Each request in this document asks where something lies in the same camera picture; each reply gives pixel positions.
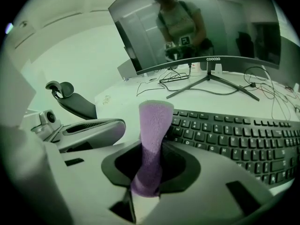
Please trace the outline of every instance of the monitor stand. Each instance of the monitor stand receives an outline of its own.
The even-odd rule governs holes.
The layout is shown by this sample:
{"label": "monitor stand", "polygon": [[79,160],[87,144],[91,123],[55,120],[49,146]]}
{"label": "monitor stand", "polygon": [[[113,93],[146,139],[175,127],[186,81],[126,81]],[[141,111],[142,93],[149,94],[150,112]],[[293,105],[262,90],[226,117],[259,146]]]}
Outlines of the monitor stand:
{"label": "monitor stand", "polygon": [[190,84],[190,85],[188,85],[188,86],[186,86],[186,87],[178,90],[177,92],[174,92],[173,94],[167,96],[167,99],[172,98],[172,97],[176,96],[177,94],[182,93],[183,91],[189,90],[190,88],[192,88],[192,87],[194,87],[194,86],[196,86],[198,84],[201,84],[201,83],[203,83],[205,81],[209,81],[209,80],[214,80],[214,81],[217,81],[219,83],[225,84],[225,85],[227,85],[229,87],[232,87],[232,88],[234,88],[234,89],[236,89],[236,90],[238,90],[238,91],[240,91],[242,93],[247,94],[248,96],[250,96],[251,98],[255,99],[256,101],[259,101],[258,97],[254,96],[251,92],[247,91],[244,87],[235,85],[234,83],[229,82],[229,81],[227,81],[227,80],[225,80],[223,78],[220,78],[220,77],[212,75],[211,74],[211,64],[209,62],[207,63],[207,76],[205,78],[202,78],[199,81],[194,82],[194,83],[192,83],[192,84]]}

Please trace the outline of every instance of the monitor screen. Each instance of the monitor screen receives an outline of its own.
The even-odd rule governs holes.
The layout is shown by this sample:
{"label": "monitor screen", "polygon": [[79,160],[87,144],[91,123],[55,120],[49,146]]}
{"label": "monitor screen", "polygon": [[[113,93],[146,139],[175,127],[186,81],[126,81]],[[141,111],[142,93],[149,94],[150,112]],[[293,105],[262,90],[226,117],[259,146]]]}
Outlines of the monitor screen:
{"label": "monitor screen", "polygon": [[273,0],[116,0],[109,12],[138,74],[232,59],[279,68]]}

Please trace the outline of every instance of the chair headrest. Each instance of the chair headrest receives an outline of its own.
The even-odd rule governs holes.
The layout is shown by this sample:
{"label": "chair headrest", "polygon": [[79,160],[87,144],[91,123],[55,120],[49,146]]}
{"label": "chair headrest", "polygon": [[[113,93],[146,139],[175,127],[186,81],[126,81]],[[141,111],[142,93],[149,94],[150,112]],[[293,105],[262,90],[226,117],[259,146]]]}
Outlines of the chair headrest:
{"label": "chair headrest", "polygon": [[69,82],[59,83],[57,81],[51,81],[47,83],[46,89],[52,90],[52,92],[59,92],[63,98],[67,98],[74,93],[74,87]]}

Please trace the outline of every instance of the purple sock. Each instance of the purple sock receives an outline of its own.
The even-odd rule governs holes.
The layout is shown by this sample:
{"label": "purple sock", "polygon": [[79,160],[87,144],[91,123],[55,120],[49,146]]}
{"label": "purple sock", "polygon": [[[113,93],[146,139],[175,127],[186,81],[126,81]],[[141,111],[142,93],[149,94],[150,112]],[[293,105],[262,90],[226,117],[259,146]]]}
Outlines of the purple sock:
{"label": "purple sock", "polygon": [[163,101],[140,104],[142,166],[131,183],[131,190],[140,196],[158,196],[161,142],[172,123],[173,109],[172,104]]}

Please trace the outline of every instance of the person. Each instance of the person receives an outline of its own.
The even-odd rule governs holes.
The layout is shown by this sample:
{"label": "person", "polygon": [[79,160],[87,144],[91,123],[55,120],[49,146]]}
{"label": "person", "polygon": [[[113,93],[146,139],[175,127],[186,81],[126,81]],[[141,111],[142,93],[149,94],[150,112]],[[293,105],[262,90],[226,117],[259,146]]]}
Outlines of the person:
{"label": "person", "polygon": [[209,56],[210,41],[206,38],[206,29],[201,11],[192,2],[179,0],[155,0],[160,4],[156,18],[165,42],[180,44],[180,38],[189,36],[195,47],[196,56]]}

